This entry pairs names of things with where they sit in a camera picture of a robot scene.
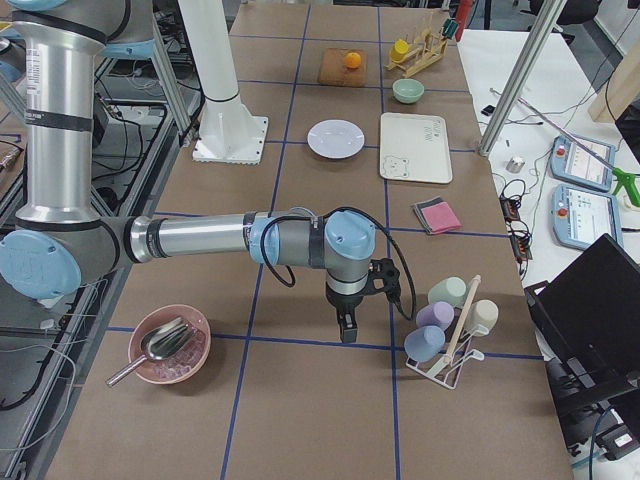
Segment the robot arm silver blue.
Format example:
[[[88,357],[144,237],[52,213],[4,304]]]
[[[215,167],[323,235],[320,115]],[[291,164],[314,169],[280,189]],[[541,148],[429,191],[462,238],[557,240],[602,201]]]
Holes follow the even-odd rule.
[[[326,273],[341,340],[355,341],[355,310],[371,275],[375,231],[361,213],[178,219],[113,217],[91,204],[94,60],[154,41],[148,1],[16,1],[26,43],[27,200],[1,243],[1,274],[21,294],[50,299],[127,265],[179,255],[247,251],[269,266]]]

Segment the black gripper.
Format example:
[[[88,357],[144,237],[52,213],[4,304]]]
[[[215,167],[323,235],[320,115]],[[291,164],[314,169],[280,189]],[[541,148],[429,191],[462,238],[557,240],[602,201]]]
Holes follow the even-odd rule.
[[[336,309],[337,323],[342,342],[355,342],[357,340],[358,326],[354,317],[356,308],[362,303],[364,296],[357,294],[341,294],[325,288],[325,296],[328,302]]]

